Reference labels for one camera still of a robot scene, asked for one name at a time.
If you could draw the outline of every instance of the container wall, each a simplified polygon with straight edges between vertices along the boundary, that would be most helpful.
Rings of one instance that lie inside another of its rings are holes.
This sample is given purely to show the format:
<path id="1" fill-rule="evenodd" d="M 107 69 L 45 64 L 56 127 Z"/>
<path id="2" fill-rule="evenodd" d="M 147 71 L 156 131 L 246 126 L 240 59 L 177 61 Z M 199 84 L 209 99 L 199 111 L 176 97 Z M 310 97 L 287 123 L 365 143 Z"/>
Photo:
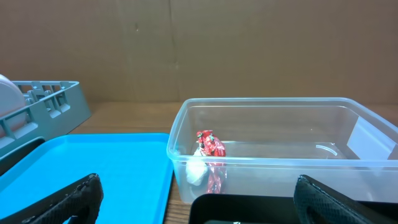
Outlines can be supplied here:
<path id="1" fill-rule="evenodd" d="M 226 194 L 293 197 L 297 178 L 305 174 L 354 200 L 398 202 L 396 169 L 225 165 L 219 169 L 227 172 L 224 181 Z M 185 162 L 174 162 L 174 167 L 181 199 L 185 203 L 192 203 L 206 193 L 208 173 L 201 185 L 194 186 L 187 182 Z"/>
<path id="2" fill-rule="evenodd" d="M 196 132 L 212 129 L 227 156 L 357 159 L 346 147 L 357 118 L 335 102 L 193 102 L 177 141 L 181 154 L 192 155 Z"/>

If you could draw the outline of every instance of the gray dish rack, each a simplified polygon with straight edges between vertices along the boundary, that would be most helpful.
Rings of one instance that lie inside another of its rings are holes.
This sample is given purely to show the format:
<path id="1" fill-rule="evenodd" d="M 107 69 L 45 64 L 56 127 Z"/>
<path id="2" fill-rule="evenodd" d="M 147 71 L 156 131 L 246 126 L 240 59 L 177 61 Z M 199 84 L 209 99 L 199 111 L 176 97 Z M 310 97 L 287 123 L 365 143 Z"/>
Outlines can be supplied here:
<path id="1" fill-rule="evenodd" d="M 91 116 L 79 82 L 13 81 L 26 106 L 0 117 L 0 161 L 32 141 L 69 133 Z M 12 130 L 9 121 L 24 114 L 25 125 Z"/>

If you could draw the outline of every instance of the red candy wrapper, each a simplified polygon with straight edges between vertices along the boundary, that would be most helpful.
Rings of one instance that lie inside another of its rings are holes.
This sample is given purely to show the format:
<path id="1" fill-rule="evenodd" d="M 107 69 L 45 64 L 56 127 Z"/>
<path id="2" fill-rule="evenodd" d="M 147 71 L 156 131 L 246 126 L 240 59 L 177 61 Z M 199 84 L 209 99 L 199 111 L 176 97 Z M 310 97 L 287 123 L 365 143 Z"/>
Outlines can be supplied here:
<path id="1" fill-rule="evenodd" d="M 225 145 L 213 134 L 213 130 L 198 131 L 198 143 L 200 150 L 206 156 L 225 156 Z M 223 193 L 223 182 L 226 179 L 224 163 L 209 162 L 210 174 L 207 183 L 207 193 Z"/>

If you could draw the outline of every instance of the white tissue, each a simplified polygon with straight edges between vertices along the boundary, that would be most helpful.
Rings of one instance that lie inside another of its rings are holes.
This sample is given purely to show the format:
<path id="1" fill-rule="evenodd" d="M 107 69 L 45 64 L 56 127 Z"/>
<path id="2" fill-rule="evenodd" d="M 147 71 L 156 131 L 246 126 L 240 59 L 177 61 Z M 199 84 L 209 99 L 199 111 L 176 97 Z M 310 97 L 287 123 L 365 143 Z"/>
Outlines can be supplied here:
<path id="1" fill-rule="evenodd" d="M 193 154 L 194 156 L 203 156 L 200 152 L 200 148 L 197 148 L 195 153 Z M 203 180 L 203 177 L 207 173 L 207 166 L 204 162 L 199 161 L 199 160 L 194 160 L 194 161 L 188 161 L 187 162 L 187 181 L 190 184 L 193 184 L 195 186 L 199 186 Z"/>

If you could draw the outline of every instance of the container rim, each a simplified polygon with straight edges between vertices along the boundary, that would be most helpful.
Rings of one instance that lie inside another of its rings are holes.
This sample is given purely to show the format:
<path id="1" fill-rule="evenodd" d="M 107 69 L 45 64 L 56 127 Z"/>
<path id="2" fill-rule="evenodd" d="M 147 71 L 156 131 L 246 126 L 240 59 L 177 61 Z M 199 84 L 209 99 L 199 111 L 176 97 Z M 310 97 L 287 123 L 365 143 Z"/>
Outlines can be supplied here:
<path id="1" fill-rule="evenodd" d="M 302 102 L 316 102 L 316 101 L 342 101 L 357 106 L 363 112 L 383 122 L 386 126 L 398 133 L 398 128 L 389 121 L 359 104 L 358 102 L 344 97 L 278 97 L 278 98 L 191 98 L 185 100 L 180 110 L 178 111 L 172 128 L 170 130 L 170 137 L 178 136 L 181 127 L 177 127 L 178 122 L 183 120 L 187 113 L 187 105 L 191 102 L 276 102 L 276 101 L 302 101 Z M 398 167 L 398 160 L 361 160 L 361 159 L 278 159 L 278 158 L 255 158 L 255 157 L 198 157 L 191 155 L 181 155 L 174 153 L 177 145 L 177 138 L 169 138 L 167 143 L 167 156 L 172 161 L 187 162 L 187 161 L 202 161 L 202 162 L 222 162 L 228 164 L 247 164 L 247 165 L 266 165 L 266 166 L 327 166 L 327 167 Z"/>

